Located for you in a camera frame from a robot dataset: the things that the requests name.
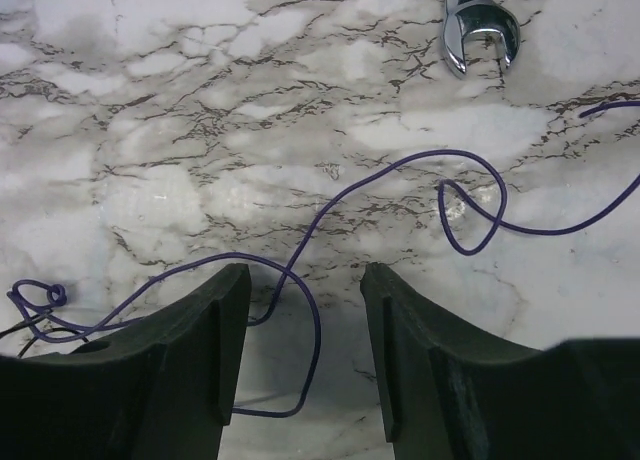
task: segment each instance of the black wire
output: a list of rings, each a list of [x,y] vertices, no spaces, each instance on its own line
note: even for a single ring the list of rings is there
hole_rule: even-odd
[[[0,332],[0,339],[3,339],[7,335],[11,335],[12,333],[19,332],[25,328],[29,328],[36,323],[40,323],[42,320],[47,318],[47,314],[38,314],[30,317],[29,320],[23,320],[21,322],[16,323],[13,327],[9,327],[6,330]]]
[[[66,327],[53,327],[48,330],[44,330],[43,333],[52,333],[52,332],[67,332],[67,333],[72,333],[73,335],[80,335],[80,332],[78,332],[77,330],[74,330],[73,328],[66,328]],[[27,344],[24,347],[22,347],[22,350],[20,350],[20,353],[18,353],[18,358],[22,358],[24,354],[27,353],[27,350],[29,350],[31,346],[34,343],[36,343],[38,340],[40,340],[38,337],[33,337],[31,340],[29,340]],[[84,343],[89,343],[89,340],[87,339],[87,337],[82,337],[81,340]]]

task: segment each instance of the white marble countertop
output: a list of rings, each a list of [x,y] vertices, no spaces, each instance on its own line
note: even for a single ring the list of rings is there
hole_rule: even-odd
[[[333,194],[436,147],[504,172],[508,220],[554,228],[596,213],[638,174],[639,112],[578,113],[640,96],[640,0],[497,1],[522,24],[520,58],[503,76],[493,47],[473,44],[460,81],[441,58],[442,0],[0,0],[0,286],[62,283],[67,318],[92,323],[183,262],[222,251],[284,262]],[[235,416],[220,458],[392,458],[358,291],[369,261],[529,346],[640,333],[640,196],[583,232],[499,232],[466,258],[438,221],[441,176],[495,206],[476,165],[424,161],[322,222],[296,267],[324,328],[308,403],[287,420]],[[448,202],[459,238],[477,242],[487,223]],[[218,268],[166,281],[128,314]],[[259,313],[277,274],[252,275]],[[19,320],[8,300],[0,312],[0,328]],[[291,407],[311,335],[286,287],[273,319],[248,331],[237,399]]]

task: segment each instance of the marble veining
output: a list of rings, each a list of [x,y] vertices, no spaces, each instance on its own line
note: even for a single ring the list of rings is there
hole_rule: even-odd
[[[95,322],[171,266],[223,251],[286,261],[332,195],[436,147],[504,173],[509,221],[554,228],[597,212],[637,175],[640,121],[578,113],[640,96],[640,0],[496,1],[522,24],[520,58],[503,76],[493,46],[472,44],[460,81],[441,58],[442,0],[0,0],[0,285],[63,283],[67,318]],[[533,347],[640,333],[640,197],[583,232],[501,232],[465,258],[438,221],[443,176],[495,207],[486,172],[441,159],[402,168],[322,222],[296,268],[324,325],[308,404],[288,420],[234,417],[220,458],[392,458],[358,291],[372,260]],[[453,197],[447,215],[465,245],[488,228]],[[125,316],[218,268],[164,282]],[[252,275],[258,314],[277,274]],[[8,301],[0,312],[1,328],[19,319]],[[238,400],[293,405],[311,335],[287,286],[273,319],[248,333]]]

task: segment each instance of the chrome wrench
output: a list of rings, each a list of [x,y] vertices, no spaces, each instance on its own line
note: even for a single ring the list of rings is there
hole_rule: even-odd
[[[459,78],[467,73],[464,43],[478,38],[492,38],[503,68],[508,69],[520,48],[520,26],[511,12],[493,0],[445,0],[446,14],[442,29],[444,58]]]

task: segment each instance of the purple wire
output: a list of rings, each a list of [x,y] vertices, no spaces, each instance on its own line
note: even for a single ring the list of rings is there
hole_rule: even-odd
[[[599,105],[597,107],[591,108],[585,112],[582,112],[580,114],[580,117],[585,117],[587,115],[591,115],[597,112],[602,112],[605,110],[609,110],[612,108],[620,108],[620,107],[638,107],[640,106],[640,101],[623,101],[623,102],[613,102],[613,103],[608,103],[608,104],[603,104],[603,105]],[[435,157],[435,156],[454,156],[454,157],[464,157],[470,160],[473,160],[477,163],[479,163],[480,165],[482,165],[490,174],[491,176],[493,176],[493,178],[495,179],[499,189],[500,189],[500,205],[498,207],[498,211],[496,212],[495,215],[492,215],[491,213],[487,212],[486,210],[484,210],[480,205],[478,205],[478,203],[473,200],[468,193],[466,193],[462,187],[460,185],[458,185],[456,182],[454,182],[453,180],[450,179],[443,179],[438,183],[438,210],[439,210],[439,215],[440,215],[440,221],[442,222],[442,228],[444,230],[445,236],[447,238],[447,240],[449,241],[449,243],[451,244],[451,246],[459,253],[461,253],[462,255],[466,255],[466,256],[472,256],[472,255],[476,255],[478,253],[480,253],[482,250],[484,250],[486,248],[486,246],[489,244],[489,242],[492,240],[492,238],[494,237],[494,235],[496,234],[497,230],[500,227],[506,228],[508,230],[512,230],[515,232],[519,232],[519,233],[523,233],[523,234],[528,234],[528,235],[543,235],[543,236],[559,236],[559,235],[567,235],[569,233],[574,233],[577,232],[578,230],[582,230],[590,225],[593,225],[594,223],[598,222],[599,220],[602,220],[604,217],[606,217],[607,215],[609,215],[611,212],[613,212],[618,206],[620,206],[620,204],[622,204],[640,185],[640,175],[638,175],[638,177],[636,177],[636,179],[631,183],[631,185],[629,185],[613,202],[611,202],[611,204],[609,204],[607,207],[605,207],[602,211],[600,211],[599,213],[597,213],[596,215],[594,215],[593,217],[589,218],[588,220],[585,220],[584,222],[581,222],[577,225],[574,225],[572,227],[568,227],[568,228],[562,228],[562,229],[556,229],[556,230],[547,230],[547,229],[535,229],[535,228],[527,228],[527,227],[521,227],[518,225],[514,225],[512,223],[509,222],[505,222],[503,220],[503,216],[504,213],[506,211],[507,208],[507,187],[506,184],[504,182],[504,180],[502,179],[502,177],[500,176],[500,173],[485,159],[483,159],[482,157],[471,153],[471,152],[466,152],[464,150],[455,150],[455,149],[438,149],[438,150],[431,150],[431,151],[427,151],[427,152],[420,152],[420,153],[416,153],[414,155],[410,155],[408,157],[405,157],[401,160],[398,160],[394,163],[391,163],[389,166],[383,168],[382,170],[380,170],[377,173],[374,173],[373,175],[370,175],[366,178],[364,178],[363,180],[360,180],[357,183],[354,183],[353,185],[345,188],[342,192],[340,192],[338,195],[336,195],[333,199],[331,199],[321,210],[320,212],[318,212],[318,214],[315,216],[315,218],[313,219],[313,221],[311,222],[311,224],[309,225],[309,228],[307,229],[304,237],[302,238],[302,241],[300,242],[300,244],[298,245],[298,247],[296,248],[296,250],[294,251],[293,255],[291,256],[291,258],[289,259],[289,261],[287,262],[286,266],[280,265],[276,262],[273,262],[271,260],[268,260],[266,258],[263,257],[259,257],[257,255],[251,255],[248,253],[237,253],[237,252],[229,252],[229,253],[222,253],[222,254],[218,254],[218,255],[212,255],[206,258],[203,258],[201,260],[197,260],[195,262],[191,262],[188,263],[186,265],[182,265],[179,267],[175,267],[172,268],[170,270],[167,270],[166,272],[163,272],[162,274],[156,276],[156,277],[152,277],[150,278],[144,285],[142,285],[138,290],[136,290],[131,296],[129,296],[129,298],[127,298],[124,302],[122,302],[118,307],[116,307],[109,315],[107,315],[106,317],[104,317],[100,322],[98,322],[96,325],[93,325],[91,327],[85,326],[85,325],[79,325],[79,324],[75,324],[72,322],[67,322],[55,315],[53,315],[52,311],[55,308],[58,307],[62,307],[67,303],[67,295],[65,292],[65,289],[62,285],[58,285],[58,284],[54,284],[54,285],[47,285],[45,283],[42,282],[38,282],[37,280],[20,280],[18,282],[16,282],[11,291],[9,291],[7,293],[7,296],[9,297],[9,299],[14,303],[14,305],[16,306],[16,308],[18,309],[18,311],[20,312],[20,314],[23,316],[24,318],[24,326],[27,326],[31,332],[34,334],[34,336],[40,340],[49,342],[49,343],[65,343],[65,342],[71,342],[74,340],[79,340],[79,339],[84,339],[86,338],[88,335],[91,335],[92,333],[96,333],[96,332],[101,332],[101,331],[107,331],[107,330],[113,330],[113,329],[117,329],[117,328],[122,328],[125,327],[127,325],[132,324],[133,322],[139,320],[140,318],[135,318],[135,319],[131,319],[131,320],[126,320],[123,322],[118,322],[118,323],[110,323],[118,314],[120,314],[126,307],[128,307],[132,302],[134,302],[138,297],[140,297],[144,292],[146,292],[149,288],[151,288],[153,285],[155,285],[158,282],[161,282],[162,280],[165,280],[166,278],[175,275],[177,273],[180,272],[184,272],[187,270],[191,270],[194,268],[198,268],[202,265],[205,265],[207,263],[211,263],[211,262],[215,262],[217,260],[226,260],[226,259],[241,259],[241,260],[248,260],[248,261],[252,261],[252,262],[257,262],[260,263],[262,265],[266,265],[268,267],[274,268],[276,270],[278,270],[279,272],[281,272],[281,276],[278,280],[278,284],[276,285],[276,289],[273,293],[273,296],[271,297],[271,302],[269,304],[269,307],[267,309],[267,311],[265,312],[265,314],[256,319],[256,320],[252,320],[248,322],[248,326],[257,326],[260,325],[264,322],[266,322],[269,318],[271,318],[271,316],[273,315],[273,312],[275,311],[275,308],[278,304],[278,300],[280,298],[280,294],[282,293],[282,288],[284,287],[284,283],[287,279],[287,277],[291,278],[297,285],[298,287],[302,290],[302,293],[304,294],[305,298],[307,299],[307,302],[309,303],[309,308],[311,309],[311,314],[313,317],[313,326],[314,326],[314,348],[313,348],[313,354],[311,357],[311,362],[309,365],[309,370],[307,372],[307,376],[305,378],[301,393],[300,393],[300,397],[298,399],[298,402],[296,404],[296,406],[294,408],[292,408],[291,410],[287,410],[285,412],[269,412],[269,411],[261,411],[261,410],[250,410],[250,409],[244,409],[244,408],[239,408],[239,407],[234,407],[233,412],[234,413],[238,413],[238,414],[244,414],[244,415],[253,415],[253,416],[261,416],[261,417],[269,417],[269,418],[286,418],[286,417],[290,417],[295,415],[296,413],[298,413],[302,407],[304,406],[304,403],[306,401],[307,395],[309,393],[309,389],[311,387],[311,383],[313,381],[313,377],[315,375],[315,371],[318,365],[318,360],[320,358],[320,350],[321,350],[321,344],[322,344],[322,328],[321,328],[321,323],[320,323],[320,313],[318,311],[318,306],[315,302],[315,299],[313,298],[313,295],[311,293],[311,291],[309,290],[309,287],[305,284],[305,282],[299,277],[297,276],[295,273],[293,273],[292,268],[295,265],[296,261],[298,260],[298,258],[300,257],[300,255],[302,254],[303,250],[305,249],[305,247],[307,246],[307,244],[309,243],[309,241],[311,240],[311,237],[313,236],[314,231],[317,229],[318,224],[320,223],[320,221],[322,220],[322,218],[328,213],[329,210],[331,210],[331,208],[333,208],[336,204],[338,204],[344,197],[346,197],[347,195],[349,195],[350,193],[354,192],[355,190],[358,190],[361,187],[364,187],[365,185],[368,185],[371,182],[374,182],[375,180],[378,180],[379,178],[387,175],[388,173],[390,173],[393,170],[396,170],[398,168],[400,168],[403,165],[406,165],[410,162],[413,162],[415,160],[419,160],[419,159],[423,159],[423,158],[429,158],[429,157]],[[458,195],[460,195],[460,197],[469,204],[469,206],[476,210],[480,215],[482,215],[484,218],[488,219],[489,221],[492,222],[491,228],[489,229],[488,233],[484,236],[484,238],[482,239],[482,241],[480,241],[480,243],[472,248],[472,249],[465,249],[464,247],[462,247],[462,245],[460,245],[460,243],[456,240],[452,230],[451,230],[451,226],[449,224],[449,220],[447,219],[446,216],[446,209],[445,209],[445,201],[444,201],[444,196],[445,196],[445,190],[446,187],[452,187],[457,193]],[[24,285],[30,285],[30,286],[36,286],[39,288],[42,288],[46,291],[46,297],[48,300],[49,305],[47,306],[39,306],[39,305],[35,305],[33,303],[31,303],[29,300],[27,300],[22,293],[20,293],[20,287],[24,286]],[[47,335],[46,333],[42,332],[36,325],[37,322],[33,321],[34,317],[31,317],[29,315],[29,310],[34,311],[36,314],[38,314],[39,316],[44,316],[47,319],[49,319],[52,322],[55,322],[65,328],[70,328],[70,329],[74,329],[74,330],[78,330],[80,333],[78,334],[74,334],[74,335],[70,335],[67,337],[63,337],[63,338],[56,338],[56,337],[51,337],[49,335]]]
[[[589,110],[585,110],[578,117],[584,118],[589,115],[593,115],[594,113],[604,112],[605,110],[612,110],[614,108],[623,108],[623,107],[640,107],[640,100],[623,100],[620,102],[609,102],[598,105],[597,107],[590,108]]]

